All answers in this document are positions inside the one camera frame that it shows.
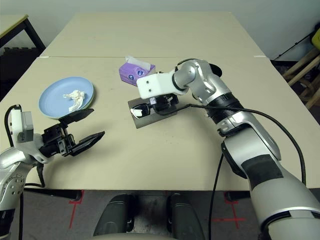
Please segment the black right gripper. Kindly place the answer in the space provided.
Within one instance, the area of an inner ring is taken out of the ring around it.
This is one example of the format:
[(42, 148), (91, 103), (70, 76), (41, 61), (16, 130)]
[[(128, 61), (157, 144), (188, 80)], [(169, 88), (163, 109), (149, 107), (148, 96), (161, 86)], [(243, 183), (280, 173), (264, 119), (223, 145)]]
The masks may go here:
[(173, 93), (159, 95), (151, 97), (149, 103), (156, 113), (169, 113), (176, 109), (178, 96)]

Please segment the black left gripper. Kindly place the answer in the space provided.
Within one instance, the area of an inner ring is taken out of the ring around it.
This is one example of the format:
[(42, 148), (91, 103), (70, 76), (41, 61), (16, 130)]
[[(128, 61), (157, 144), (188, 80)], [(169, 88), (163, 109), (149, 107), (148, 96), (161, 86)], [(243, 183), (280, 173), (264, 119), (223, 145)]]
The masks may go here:
[(70, 154), (74, 157), (91, 148), (105, 135), (105, 131), (85, 137), (75, 145), (74, 136), (68, 133), (67, 128), (69, 124), (83, 120), (93, 111), (93, 108), (80, 109), (59, 118), (60, 123), (44, 130), (41, 135), (43, 146), (39, 151), (47, 158), (55, 154)]

